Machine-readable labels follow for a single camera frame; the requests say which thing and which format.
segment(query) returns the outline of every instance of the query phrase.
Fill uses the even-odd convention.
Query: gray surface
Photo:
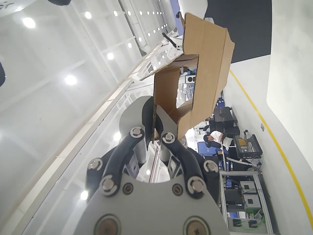
[[[151,96],[142,96],[136,99],[132,104],[130,104],[127,109],[122,113],[119,127],[121,137],[125,137],[127,133],[134,127],[141,127],[145,130],[142,124],[142,108],[146,101],[150,99]],[[134,148],[134,152],[137,156],[138,163],[143,164],[147,159],[147,148],[145,145],[145,139],[143,139]]]
[[[220,210],[208,191],[203,191],[202,199],[192,199],[186,193],[183,175],[164,183],[143,183],[123,174],[121,187],[127,182],[134,185],[132,194],[127,196],[120,189],[116,196],[107,198],[98,189],[74,235],[92,235],[96,222],[106,214],[119,218],[121,235],[181,235],[184,222],[191,216],[203,218],[211,235],[229,234]],[[176,183],[184,189],[179,197],[172,192],[172,186]]]

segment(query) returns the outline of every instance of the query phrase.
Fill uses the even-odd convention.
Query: white ceiling
[[[69,235],[74,232],[86,207],[81,196],[85,191],[88,163],[118,144],[114,137],[118,137],[115,134],[119,132],[121,114],[136,98],[144,95],[153,95],[153,87],[121,97],[54,185],[23,235]],[[138,180],[149,181],[146,171],[151,171],[153,159],[154,152],[148,150],[148,160],[140,169]]]
[[[124,11],[119,0],[72,0],[67,7],[38,0],[0,18],[0,61],[7,76],[0,87],[0,173],[5,173],[0,218],[43,163],[138,65],[140,49],[150,50],[162,39],[157,28],[167,22],[160,8],[168,0],[120,2]],[[35,27],[26,27],[24,18],[33,19]],[[73,79],[74,85],[66,82]],[[100,149],[112,146],[117,123],[100,135]]]

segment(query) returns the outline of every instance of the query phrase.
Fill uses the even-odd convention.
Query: ceiling light
[[[80,194],[80,199],[87,200],[87,198],[88,198],[88,191],[85,190]]]
[[[68,85],[74,85],[77,83],[77,79],[73,75],[67,75],[64,80]]]
[[[121,139],[121,133],[117,132],[113,138],[114,138],[114,141],[119,141]]]
[[[27,28],[35,28],[36,24],[32,18],[24,18],[23,23]]]
[[[112,53],[108,53],[107,57],[109,60],[113,60],[114,59],[114,55]]]
[[[91,19],[91,13],[90,12],[85,12],[85,17],[87,19]]]

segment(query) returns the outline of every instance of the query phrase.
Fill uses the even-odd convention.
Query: cardboard box
[[[227,83],[234,46],[226,28],[187,13],[184,53],[150,73],[154,75],[154,103],[178,125],[178,139],[212,115]],[[194,65],[197,65],[197,74],[193,99],[176,108],[179,68]]]

